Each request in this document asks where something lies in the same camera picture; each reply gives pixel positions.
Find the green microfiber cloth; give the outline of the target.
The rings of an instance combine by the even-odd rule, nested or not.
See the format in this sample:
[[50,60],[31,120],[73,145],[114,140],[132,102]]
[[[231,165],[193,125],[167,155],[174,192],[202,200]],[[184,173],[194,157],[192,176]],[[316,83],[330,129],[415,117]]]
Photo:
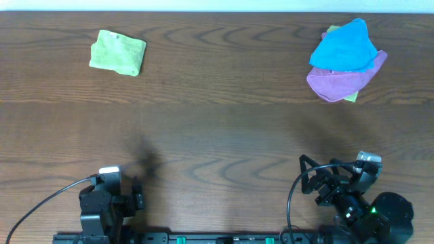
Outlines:
[[100,30],[91,45],[89,66],[136,77],[144,59],[146,42],[109,30]]

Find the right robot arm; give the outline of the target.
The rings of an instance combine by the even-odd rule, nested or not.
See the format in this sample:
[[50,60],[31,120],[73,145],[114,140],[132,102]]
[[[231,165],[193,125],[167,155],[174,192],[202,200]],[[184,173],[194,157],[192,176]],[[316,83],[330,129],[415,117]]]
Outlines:
[[413,235],[412,203],[394,192],[379,194],[372,203],[363,195],[381,171],[381,157],[359,152],[356,160],[345,165],[332,159],[320,165],[310,157],[299,158],[302,193],[317,191],[318,206],[332,206],[337,212],[336,226],[356,243],[406,243]]

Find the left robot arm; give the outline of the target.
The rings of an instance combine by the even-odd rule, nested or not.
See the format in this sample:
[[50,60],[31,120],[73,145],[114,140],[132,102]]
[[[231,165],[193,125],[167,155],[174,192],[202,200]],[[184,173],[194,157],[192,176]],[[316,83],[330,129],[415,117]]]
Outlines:
[[134,217],[144,209],[142,184],[134,178],[131,193],[121,193],[119,173],[98,174],[92,184],[79,193],[82,233],[75,243],[120,244],[140,243],[141,238],[123,224],[126,217]]

